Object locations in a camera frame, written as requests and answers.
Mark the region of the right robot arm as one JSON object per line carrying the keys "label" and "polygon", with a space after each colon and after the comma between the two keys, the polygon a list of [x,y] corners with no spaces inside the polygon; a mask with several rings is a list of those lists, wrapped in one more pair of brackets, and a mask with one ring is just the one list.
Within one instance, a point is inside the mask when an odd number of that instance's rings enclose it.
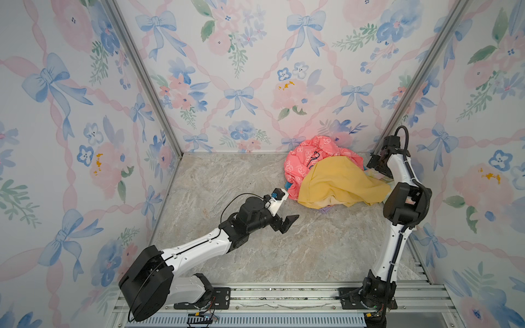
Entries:
{"label": "right robot arm", "polygon": [[383,209],[388,225],[381,254],[360,291],[364,307],[381,312],[394,297],[398,262],[412,230],[427,216],[432,196],[416,176],[409,140],[407,127],[398,127],[394,135],[384,138],[380,153],[374,154],[366,165],[395,183]]}

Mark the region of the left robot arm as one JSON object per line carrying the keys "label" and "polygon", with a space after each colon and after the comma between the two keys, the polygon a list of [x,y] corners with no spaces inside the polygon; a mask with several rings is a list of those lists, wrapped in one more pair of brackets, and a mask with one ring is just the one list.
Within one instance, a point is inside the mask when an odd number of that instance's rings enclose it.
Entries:
{"label": "left robot arm", "polygon": [[177,247],[159,250],[151,245],[142,250],[118,284],[129,306],[128,321],[145,321],[166,304],[210,308],[213,285],[202,273],[189,277],[185,273],[240,248],[257,230],[269,226],[276,232],[287,233],[298,220],[298,215],[285,218],[278,215],[287,199],[288,192],[281,188],[263,197],[246,194],[240,209],[207,235]]}

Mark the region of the pastel tie-dye cloth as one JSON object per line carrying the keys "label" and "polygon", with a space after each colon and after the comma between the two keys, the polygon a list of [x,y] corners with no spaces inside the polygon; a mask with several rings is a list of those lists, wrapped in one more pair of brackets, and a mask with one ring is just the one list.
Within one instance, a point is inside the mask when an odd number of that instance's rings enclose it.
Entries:
{"label": "pastel tie-dye cloth", "polygon": [[375,169],[366,169],[364,171],[364,173],[368,176],[368,177],[372,177],[372,178],[375,178],[377,180],[381,180],[383,181],[384,183],[387,183],[387,184],[391,184],[394,182],[394,180],[392,178],[389,178],[388,176],[378,172],[377,170]]}

